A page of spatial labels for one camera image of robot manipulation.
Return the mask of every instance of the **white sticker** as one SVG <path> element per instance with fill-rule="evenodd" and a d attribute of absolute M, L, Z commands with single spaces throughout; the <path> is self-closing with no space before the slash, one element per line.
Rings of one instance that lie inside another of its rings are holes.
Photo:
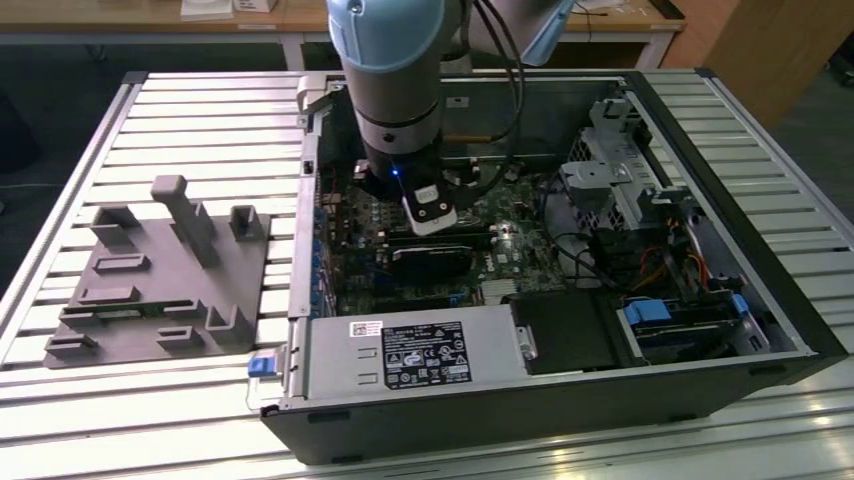
<path fill-rule="evenodd" d="M 383 322 L 350 322 L 351 337 L 379 337 Z"/>
<path fill-rule="evenodd" d="M 240 30 L 275 30 L 275 25 L 264 25 L 264 24 L 248 24 L 243 23 L 238 25 L 238 29 Z"/>

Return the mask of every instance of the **blue latch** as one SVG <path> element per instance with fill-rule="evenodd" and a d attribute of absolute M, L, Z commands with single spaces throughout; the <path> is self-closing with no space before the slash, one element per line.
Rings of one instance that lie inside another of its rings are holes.
<path fill-rule="evenodd" d="M 663 322 L 670 320 L 670 310 L 663 300 L 637 300 L 623 309 L 629 325 L 642 322 Z"/>
<path fill-rule="evenodd" d="M 276 357 L 255 357 L 250 360 L 250 378 L 276 375 Z"/>
<path fill-rule="evenodd" d="M 745 318 L 748 315 L 750 315 L 750 307 L 748 306 L 748 301 L 739 293 L 733 294 L 733 306 L 735 307 L 735 311 L 738 312 L 738 318 Z"/>

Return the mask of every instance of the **table leg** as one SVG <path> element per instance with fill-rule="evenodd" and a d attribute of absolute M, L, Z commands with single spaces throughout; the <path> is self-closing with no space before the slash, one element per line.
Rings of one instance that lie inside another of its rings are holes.
<path fill-rule="evenodd" d="M 282 34 L 282 50 L 284 50 L 284 61 L 288 70 L 306 70 L 303 43 L 306 43 L 306 39 L 302 33 Z"/>
<path fill-rule="evenodd" d="M 638 70 L 653 70 L 661 66 L 665 54 L 670 48 L 673 35 L 671 32 L 661 32 L 653 35 L 653 39 L 643 47 L 641 57 L 638 58 L 638 64 L 635 65 Z"/>
<path fill-rule="evenodd" d="M 83 45 L 86 48 L 86 53 L 90 55 L 90 58 L 95 63 L 102 63 L 107 60 L 107 47 L 104 45 Z"/>

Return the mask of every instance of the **aluminum table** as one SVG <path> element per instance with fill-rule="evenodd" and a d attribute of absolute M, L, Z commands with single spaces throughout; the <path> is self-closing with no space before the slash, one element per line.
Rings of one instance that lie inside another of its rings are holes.
<path fill-rule="evenodd" d="M 854 232 L 714 78 L 651 71 L 701 153 L 849 350 Z M 259 347 L 287 338 L 299 72 L 130 75 L 0 303 L 0 477 L 829 478 L 854 474 L 854 360 L 709 418 L 346 466 L 308 467 L 247 405 L 235 355 L 68 370 L 42 367 L 99 205 L 139 218 L 159 174 L 190 180 L 211 215 L 251 203 L 274 216 Z M 679 183 L 667 153 L 654 148 Z"/>

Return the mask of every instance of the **warning label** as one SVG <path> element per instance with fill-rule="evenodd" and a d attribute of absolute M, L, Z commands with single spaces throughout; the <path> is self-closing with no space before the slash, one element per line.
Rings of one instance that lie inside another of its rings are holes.
<path fill-rule="evenodd" d="M 383 359 L 393 390 L 471 382 L 461 322 L 383 328 Z"/>

